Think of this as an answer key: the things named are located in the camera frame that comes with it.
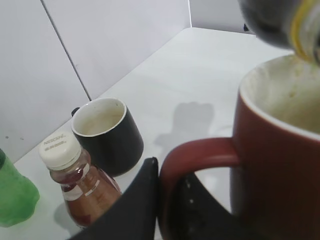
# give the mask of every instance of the white wall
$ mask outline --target white wall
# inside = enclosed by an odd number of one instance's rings
[[[192,26],[230,32],[244,32],[238,0],[190,0]]]
[[[188,0],[44,0],[94,99],[190,26]]]
[[[0,1],[0,148],[13,162],[88,98],[39,0]]]

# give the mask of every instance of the green bottle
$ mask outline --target green bottle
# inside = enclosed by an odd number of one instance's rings
[[[40,195],[0,149],[0,227],[10,227],[30,218]]]

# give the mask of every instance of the black mug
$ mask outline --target black mug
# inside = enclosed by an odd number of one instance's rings
[[[117,177],[133,168],[144,143],[126,104],[115,98],[90,101],[73,112],[71,128],[91,163]]]

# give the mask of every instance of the bottle neck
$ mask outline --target bottle neck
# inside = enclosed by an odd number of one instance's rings
[[[290,38],[298,56],[320,65],[320,0],[301,2],[291,22]]]

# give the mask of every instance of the mug rim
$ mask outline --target mug rim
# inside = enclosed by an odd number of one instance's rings
[[[122,104],[122,106],[124,107],[124,111],[123,111],[123,115],[121,117],[121,119],[114,125],[112,126],[111,128],[109,128],[108,130],[106,131],[103,131],[103,132],[100,132],[100,133],[97,133],[97,134],[91,134],[91,135],[86,135],[86,134],[82,134],[82,133],[79,133],[78,131],[76,131],[75,129],[75,119],[76,117],[81,114],[81,111],[84,111],[85,108],[89,107],[90,105],[93,105],[97,102],[103,102],[103,101],[106,101],[106,100],[116,100],[118,101],[119,103]],[[72,117],[72,121],[71,121],[71,129],[72,129],[72,132],[80,137],[84,137],[84,138],[94,138],[94,137],[97,137],[97,136],[101,136],[101,135],[104,135],[108,132],[110,132],[111,130],[115,129],[126,117],[127,115],[127,111],[128,111],[128,107],[127,105],[121,101],[120,99],[118,98],[115,98],[115,97],[101,97],[101,98],[97,98],[95,100],[92,100],[92,101],[89,101],[88,103],[86,103],[85,105],[81,106],[77,111],[76,113],[73,115]]]
[[[247,94],[247,90],[246,90],[246,82],[250,80],[251,75],[253,75],[253,73],[255,73],[257,71],[257,69],[269,64],[270,62],[273,62],[275,60],[279,60],[279,59],[285,59],[288,57],[292,57],[293,55],[286,55],[286,56],[280,56],[277,58],[274,58],[272,60],[266,61],[262,64],[259,64],[258,66],[256,66],[254,69],[252,69],[251,71],[249,71],[243,78],[242,81],[240,83],[240,87],[239,87],[239,95],[242,98],[244,104],[250,109],[252,110],[255,114],[257,114],[259,117],[261,117],[262,119],[264,119],[265,121],[267,121],[268,123],[282,129],[285,131],[288,131],[292,134],[307,138],[307,139],[311,139],[311,140],[316,140],[316,141],[320,141],[320,134],[317,134],[315,132],[312,131],[308,131],[302,128],[299,128],[297,126],[291,125],[289,123],[286,123],[284,121],[281,121],[273,116],[271,116],[270,114],[266,113],[265,111],[263,111],[262,109],[260,109],[248,96]]]

